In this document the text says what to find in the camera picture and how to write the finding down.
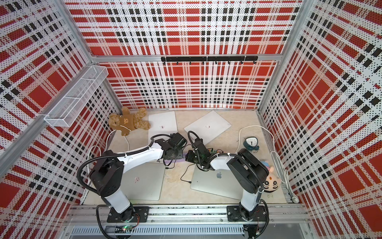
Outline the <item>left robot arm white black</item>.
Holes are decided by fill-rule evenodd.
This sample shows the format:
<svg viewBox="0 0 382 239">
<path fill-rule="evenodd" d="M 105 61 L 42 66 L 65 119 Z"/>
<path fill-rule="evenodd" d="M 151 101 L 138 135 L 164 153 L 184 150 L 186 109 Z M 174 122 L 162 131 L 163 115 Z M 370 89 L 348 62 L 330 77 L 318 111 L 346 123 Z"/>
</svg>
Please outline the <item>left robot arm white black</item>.
<svg viewBox="0 0 382 239">
<path fill-rule="evenodd" d="M 76 177 L 81 186 L 99 195 L 122 222 L 129 221 L 137 213 L 120 189 L 124 173 L 153 160 L 180 159 L 186 145 L 187 140 L 179 133 L 157 134 L 150 138 L 146 147 L 122 153 L 108 150 L 85 161 L 79 166 Z"/>
</svg>

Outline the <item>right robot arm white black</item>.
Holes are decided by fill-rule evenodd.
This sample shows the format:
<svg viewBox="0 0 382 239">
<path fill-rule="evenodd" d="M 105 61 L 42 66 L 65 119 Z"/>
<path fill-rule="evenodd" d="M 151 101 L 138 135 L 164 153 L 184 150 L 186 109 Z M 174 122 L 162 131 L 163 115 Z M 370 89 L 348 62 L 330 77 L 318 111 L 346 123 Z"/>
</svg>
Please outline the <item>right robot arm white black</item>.
<svg viewBox="0 0 382 239">
<path fill-rule="evenodd" d="M 210 152 L 193 131 L 188 132 L 192 149 L 186 161 L 195 164 L 191 189 L 239 200 L 227 208 L 228 220 L 255 221 L 265 218 L 261 200 L 267 167 L 246 148 L 236 153 Z"/>
</svg>

